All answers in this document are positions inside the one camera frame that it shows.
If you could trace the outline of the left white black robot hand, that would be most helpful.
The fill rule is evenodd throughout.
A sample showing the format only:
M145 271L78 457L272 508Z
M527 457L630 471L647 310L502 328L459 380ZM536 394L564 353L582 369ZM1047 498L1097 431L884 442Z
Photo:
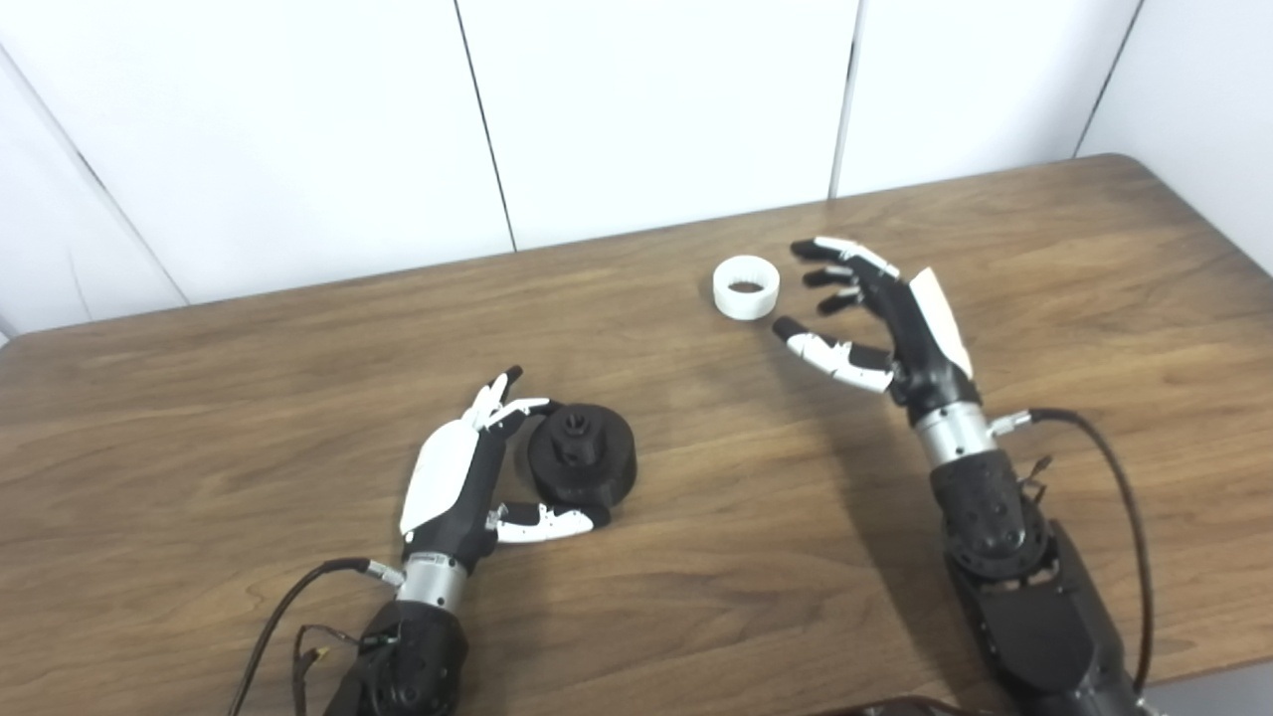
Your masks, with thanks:
M551 417L560 406L549 397L512 400L521 375L517 364L496 375L458 418L437 427L423 443L398 520L404 563L438 555L472 572L496 545L556 541L610 525L605 506L495 505L509 441L527 419Z

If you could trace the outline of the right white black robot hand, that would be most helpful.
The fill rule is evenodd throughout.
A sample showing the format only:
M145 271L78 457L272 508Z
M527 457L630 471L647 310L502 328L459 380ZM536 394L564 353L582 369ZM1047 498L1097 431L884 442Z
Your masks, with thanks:
M890 395L911 426L955 404L981 405L973 358L931 268L904 276L872 248L833 237L792 242L791 254L802 262L819 262L819 270L802 276L805 285L836 288L819 303L819 313L862 307L891 338L890 348L871 347L782 316L773 330L793 354L838 382Z

